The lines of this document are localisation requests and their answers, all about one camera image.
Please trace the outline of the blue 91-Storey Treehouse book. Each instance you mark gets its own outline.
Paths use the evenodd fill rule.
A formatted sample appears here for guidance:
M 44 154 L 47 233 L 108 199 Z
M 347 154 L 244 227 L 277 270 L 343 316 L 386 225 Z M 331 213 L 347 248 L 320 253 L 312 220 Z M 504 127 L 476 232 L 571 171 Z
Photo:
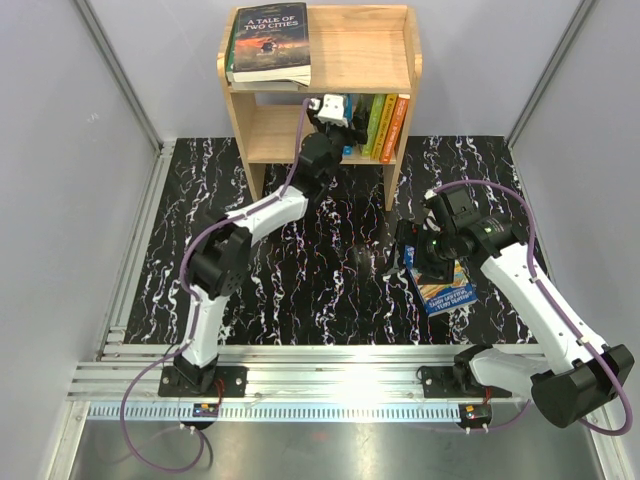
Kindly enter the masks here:
M 475 289 L 458 261 L 454 263 L 453 282 L 436 284 L 428 283 L 426 276 L 413 266 L 414 257 L 414 248 L 407 246 L 404 253 L 405 265 L 428 316 L 461 309 L 477 301 Z

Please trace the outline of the purple 52-Storey Treehouse book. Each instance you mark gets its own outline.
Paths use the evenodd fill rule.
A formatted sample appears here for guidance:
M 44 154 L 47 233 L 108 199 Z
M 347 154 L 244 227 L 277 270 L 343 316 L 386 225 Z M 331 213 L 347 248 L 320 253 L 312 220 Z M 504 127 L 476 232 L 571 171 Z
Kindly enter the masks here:
M 246 92 L 298 92 L 300 85 L 291 81 L 263 81 L 263 82 L 231 82 L 234 91 Z

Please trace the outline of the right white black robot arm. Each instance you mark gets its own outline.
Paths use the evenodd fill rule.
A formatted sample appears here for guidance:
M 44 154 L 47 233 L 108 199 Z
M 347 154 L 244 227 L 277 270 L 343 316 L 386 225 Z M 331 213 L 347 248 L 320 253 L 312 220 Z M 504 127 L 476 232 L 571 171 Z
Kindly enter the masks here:
M 497 388 L 531 401 L 558 428 L 584 423 L 618 399 L 625 413 L 616 434 L 633 423 L 623 385 L 635 360 L 609 345 L 569 306 L 534 257 L 535 232 L 505 214 L 484 215 L 463 182 L 425 193 L 426 217 L 399 221 L 386 271 L 414 270 L 430 284 L 449 284 L 456 263 L 476 268 L 508 300 L 532 332 L 543 357 L 474 345 L 454 357 L 450 384 L 465 397 Z

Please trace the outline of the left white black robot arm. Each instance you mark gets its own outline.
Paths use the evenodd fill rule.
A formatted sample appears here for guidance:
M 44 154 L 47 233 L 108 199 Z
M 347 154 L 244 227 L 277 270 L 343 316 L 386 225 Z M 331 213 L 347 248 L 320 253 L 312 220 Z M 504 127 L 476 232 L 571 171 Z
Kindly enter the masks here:
M 194 397 L 206 396 L 214 388 L 224 311 L 244 282 L 253 247 L 315 211 L 327 195 L 344 148 L 368 139 L 361 117 L 346 125 L 324 124 L 313 113 L 309 119 L 316 131 L 296 140 L 297 156 L 284 184 L 244 208 L 214 215 L 214 223 L 195 238 L 183 257 L 180 282 L 190 296 L 190 318 L 173 365 L 181 386 Z

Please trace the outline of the orange 78-Storey Treehouse book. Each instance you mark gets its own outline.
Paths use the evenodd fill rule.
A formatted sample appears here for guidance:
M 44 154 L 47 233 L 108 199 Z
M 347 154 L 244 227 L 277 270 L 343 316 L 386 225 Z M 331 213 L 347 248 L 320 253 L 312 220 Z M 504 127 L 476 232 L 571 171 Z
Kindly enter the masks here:
M 380 156 L 380 162 L 382 164 L 389 164 L 391 162 L 394 148 L 400 136 L 406 113 L 409 106 L 410 95 L 399 94 L 394 106 L 394 111 L 390 120 L 385 142 Z

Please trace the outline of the dark Tale of Two Cities book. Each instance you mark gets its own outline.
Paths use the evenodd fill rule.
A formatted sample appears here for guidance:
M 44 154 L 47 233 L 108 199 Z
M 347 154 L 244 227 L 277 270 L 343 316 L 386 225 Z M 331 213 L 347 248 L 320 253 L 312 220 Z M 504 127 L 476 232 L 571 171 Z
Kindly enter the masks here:
M 311 82 L 307 4 L 284 2 L 237 10 L 231 82 Z

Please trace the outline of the green back-cover Treehouse book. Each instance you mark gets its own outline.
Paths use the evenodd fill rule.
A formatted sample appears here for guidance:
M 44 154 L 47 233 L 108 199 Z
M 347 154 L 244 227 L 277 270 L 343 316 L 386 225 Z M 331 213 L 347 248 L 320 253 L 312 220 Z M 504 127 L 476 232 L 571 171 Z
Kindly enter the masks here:
M 231 82 L 231 77 L 233 75 L 233 64 L 234 64 L 234 58 L 235 58 L 235 35 L 236 35 L 236 31 L 237 31 L 237 19 L 234 19 L 234 22 L 232 24 L 232 28 L 231 28 L 231 33 L 230 33 L 230 37 L 229 37 L 229 45 L 226 51 L 227 57 L 226 57 L 226 66 L 225 66 L 225 73 L 226 76 L 229 80 L 229 82 Z

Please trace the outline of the light blue Treehouse book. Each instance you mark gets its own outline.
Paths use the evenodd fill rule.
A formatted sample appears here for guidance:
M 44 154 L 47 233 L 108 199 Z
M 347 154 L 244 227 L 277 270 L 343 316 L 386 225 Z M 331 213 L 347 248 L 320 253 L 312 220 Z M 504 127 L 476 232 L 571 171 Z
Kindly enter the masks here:
M 343 148 L 343 154 L 349 156 L 355 147 L 365 145 L 368 141 L 372 96 L 370 94 L 347 94 L 346 100 L 346 118 L 351 128 L 356 131 L 355 144 Z

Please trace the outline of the green 65-Storey Treehouse book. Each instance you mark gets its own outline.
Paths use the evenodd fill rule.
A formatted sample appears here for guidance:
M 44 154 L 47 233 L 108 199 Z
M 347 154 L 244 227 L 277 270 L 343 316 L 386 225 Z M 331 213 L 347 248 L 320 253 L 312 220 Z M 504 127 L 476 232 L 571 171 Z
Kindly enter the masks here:
M 371 159 L 373 147 L 377 137 L 383 106 L 386 100 L 385 94 L 373 94 L 367 97 L 367 142 L 361 147 L 361 155 Z

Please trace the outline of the blue back-cover Treehouse book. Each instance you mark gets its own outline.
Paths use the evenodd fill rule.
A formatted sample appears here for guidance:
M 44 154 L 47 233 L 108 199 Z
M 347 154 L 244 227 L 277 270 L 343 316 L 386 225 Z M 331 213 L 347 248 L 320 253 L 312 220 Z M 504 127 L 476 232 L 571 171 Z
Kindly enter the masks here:
M 391 123 L 391 119 L 393 117 L 393 112 L 395 109 L 396 101 L 398 95 L 397 94 L 387 94 L 383 108 L 380 115 L 380 121 L 378 125 L 378 130 L 374 139 L 374 144 L 371 152 L 371 159 L 373 161 L 379 162 L 382 154 L 382 149 L 384 147 L 387 130 Z

